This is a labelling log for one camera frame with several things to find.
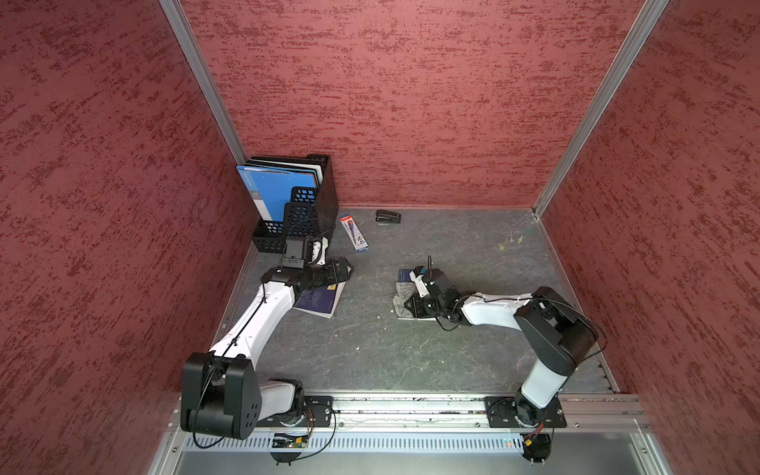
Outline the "navy book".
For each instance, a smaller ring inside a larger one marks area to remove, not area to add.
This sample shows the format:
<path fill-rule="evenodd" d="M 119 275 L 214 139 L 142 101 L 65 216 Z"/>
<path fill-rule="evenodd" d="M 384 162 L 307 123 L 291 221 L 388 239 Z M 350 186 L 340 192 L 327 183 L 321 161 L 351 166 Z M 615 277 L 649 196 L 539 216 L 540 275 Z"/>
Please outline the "navy book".
<path fill-rule="evenodd" d="M 409 277 L 409 273 L 411 270 L 413 269 L 400 269 L 397 282 L 412 282 Z M 435 284 L 435 281 L 431 277 L 425 276 L 424 281 L 427 284 L 427 290 L 429 290 L 429 295 L 431 295 L 431 292 L 433 292 L 433 289 L 435 289 L 437 285 Z M 414 314 L 415 319 L 401 320 L 401 321 L 433 322 L 435 320 L 435 314 L 433 314 L 433 311 L 429 308 L 429 306 L 424 303 L 425 298 L 420 298 L 418 295 L 418 292 L 417 292 L 417 295 L 410 298 L 405 303 L 405 307 Z"/>
<path fill-rule="evenodd" d="M 331 319 L 336 312 L 340 296 L 346 283 L 338 283 L 305 291 L 296 302 L 294 309 L 302 313 Z"/>

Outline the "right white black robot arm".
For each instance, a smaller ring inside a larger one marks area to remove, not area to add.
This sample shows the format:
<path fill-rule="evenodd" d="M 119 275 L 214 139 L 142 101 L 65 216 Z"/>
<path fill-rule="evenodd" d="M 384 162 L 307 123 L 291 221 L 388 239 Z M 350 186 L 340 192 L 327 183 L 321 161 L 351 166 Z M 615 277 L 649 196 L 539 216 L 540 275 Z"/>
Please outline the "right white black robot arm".
<path fill-rule="evenodd" d="M 567 426 L 559 392 L 591 357 L 601 336 L 593 322 L 550 287 L 522 295 L 463 292 L 429 264 L 401 270 L 400 280 L 415 286 L 403 302 L 413 320 L 435 321 L 447 332 L 478 326 L 520 331 L 534 351 L 536 362 L 517 393 L 486 404 L 491 426 Z"/>

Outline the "grey striped wiping cloth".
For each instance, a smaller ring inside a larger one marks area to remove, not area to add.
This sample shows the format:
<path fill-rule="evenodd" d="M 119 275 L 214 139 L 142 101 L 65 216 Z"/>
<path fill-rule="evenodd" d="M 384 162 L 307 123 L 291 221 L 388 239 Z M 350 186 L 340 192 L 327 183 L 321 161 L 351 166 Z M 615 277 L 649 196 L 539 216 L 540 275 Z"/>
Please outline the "grey striped wiping cloth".
<path fill-rule="evenodd" d="M 417 295 L 417 287 L 413 282 L 397 282 L 395 284 L 396 293 L 393 296 L 392 303 L 396 317 L 399 320 L 414 320 L 414 314 L 405 307 L 405 303 Z"/>

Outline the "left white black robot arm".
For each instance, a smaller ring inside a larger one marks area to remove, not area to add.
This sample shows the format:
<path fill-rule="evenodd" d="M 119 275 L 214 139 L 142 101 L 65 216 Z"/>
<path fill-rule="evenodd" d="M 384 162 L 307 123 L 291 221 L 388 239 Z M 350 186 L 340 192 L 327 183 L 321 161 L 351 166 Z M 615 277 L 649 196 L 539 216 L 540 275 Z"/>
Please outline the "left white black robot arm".
<path fill-rule="evenodd" d="M 322 265 L 273 267 L 261 277 L 251 306 L 208 352 L 194 352 L 181 377 L 180 427 L 192 435 L 247 439 L 261 421 L 283 417 L 289 424 L 306 418 L 301 382 L 258 382 L 257 362 L 285 315 L 306 291 L 350 280 L 353 266 L 344 257 Z"/>

